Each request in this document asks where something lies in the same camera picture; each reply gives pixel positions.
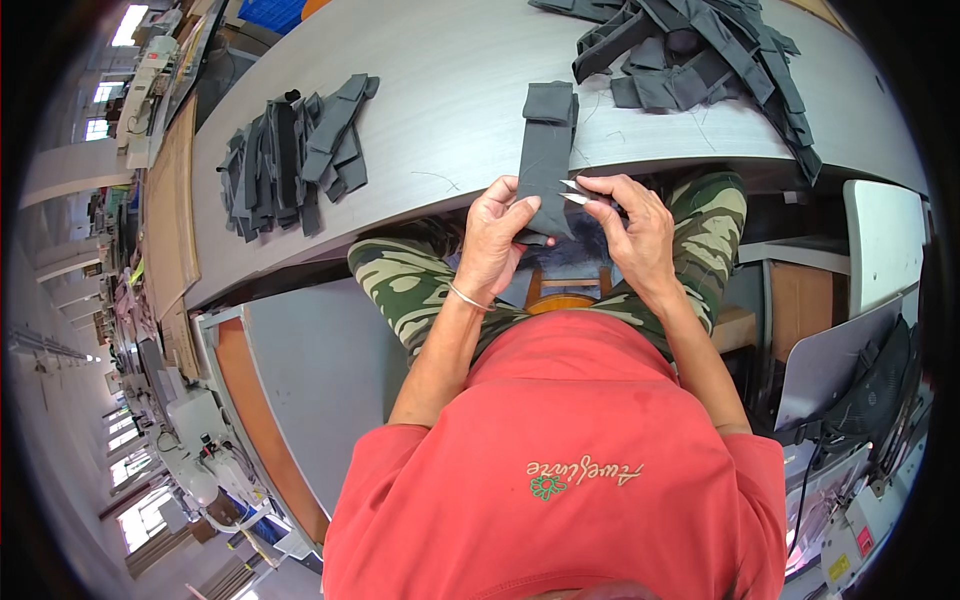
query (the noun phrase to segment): wooden stool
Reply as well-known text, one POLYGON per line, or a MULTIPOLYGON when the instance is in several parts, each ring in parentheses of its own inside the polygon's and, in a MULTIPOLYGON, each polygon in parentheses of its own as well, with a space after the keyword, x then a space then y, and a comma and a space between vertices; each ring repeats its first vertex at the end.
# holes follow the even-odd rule
POLYGON ((530 287, 527 288, 527 300, 523 304, 523 309, 531 315, 538 315, 561 308, 586 308, 597 301, 593 296, 572 292, 560 292, 543 297, 540 295, 545 287, 570 285, 599 285, 602 298, 613 288, 610 267, 600 267, 600 275, 596 279, 544 279, 543 269, 538 267, 534 269, 534 275, 530 278, 530 287))

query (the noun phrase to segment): work table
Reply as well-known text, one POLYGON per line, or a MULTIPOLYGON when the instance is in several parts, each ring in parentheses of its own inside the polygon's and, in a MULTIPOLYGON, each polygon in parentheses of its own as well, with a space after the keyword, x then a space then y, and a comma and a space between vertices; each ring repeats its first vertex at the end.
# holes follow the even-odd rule
MULTIPOLYGON (((825 165, 926 194, 910 133, 863 48, 779 0, 764 1, 763 19, 800 48, 790 71, 825 165)), ((377 224, 466 204, 497 176, 516 173, 527 85, 572 81, 576 41, 592 26, 523 0, 334 0, 323 7, 251 67, 196 134, 191 177, 201 279, 187 291, 186 306, 314 259, 377 224), (267 100, 293 88, 329 94, 353 73, 380 77, 357 121, 370 183, 338 204, 321 197, 323 230, 313 237, 297 227, 244 244, 226 229, 215 170, 228 140, 267 100)), ((742 101, 647 114, 615 108, 606 76, 574 91, 581 108, 571 170, 617 165, 598 171, 630 173, 641 163, 688 158, 792 160, 767 120, 742 101)))

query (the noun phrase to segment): camouflage pants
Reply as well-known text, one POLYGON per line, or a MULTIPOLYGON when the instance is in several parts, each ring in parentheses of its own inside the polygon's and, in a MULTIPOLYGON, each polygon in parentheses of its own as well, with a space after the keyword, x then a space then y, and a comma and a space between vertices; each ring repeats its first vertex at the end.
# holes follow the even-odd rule
MULTIPOLYGON (((673 261, 687 299, 710 333, 740 243, 747 214, 743 180, 732 171, 703 175, 666 199, 674 218, 673 261)), ((410 352, 412 363, 437 318, 453 280, 441 259, 456 252, 456 231, 437 218, 371 231, 348 252, 350 271, 410 352)), ((497 299, 484 316, 474 360, 514 324, 532 315, 497 299)), ((626 281, 593 306, 629 324, 672 361, 663 327, 626 281)))

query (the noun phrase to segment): red t-shirt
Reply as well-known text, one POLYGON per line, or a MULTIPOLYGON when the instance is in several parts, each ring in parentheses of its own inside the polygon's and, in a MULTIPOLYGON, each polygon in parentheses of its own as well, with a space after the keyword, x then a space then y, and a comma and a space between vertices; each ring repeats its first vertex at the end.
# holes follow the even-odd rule
POLYGON ((357 442, 324 546, 330 600, 520 599, 638 581, 776 598, 783 455, 720 438, 619 320, 556 311, 497 338, 433 429, 357 442))

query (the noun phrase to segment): pile of gray fabric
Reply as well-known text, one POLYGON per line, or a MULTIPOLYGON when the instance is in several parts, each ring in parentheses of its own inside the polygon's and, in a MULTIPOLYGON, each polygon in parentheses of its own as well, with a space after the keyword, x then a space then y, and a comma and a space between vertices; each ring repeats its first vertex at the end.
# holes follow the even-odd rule
POLYGON ((790 77, 793 40, 763 24, 759 0, 529 0, 552 12, 602 23, 577 41, 577 83, 626 52, 611 79, 620 108, 688 110, 727 98, 754 98, 812 186, 822 162, 790 77))
POLYGON ((354 120, 379 84, 364 73, 326 98, 294 89, 237 130, 217 167, 227 229, 247 242, 274 226, 300 223, 304 236, 320 231, 320 193, 335 203, 367 183, 354 120))

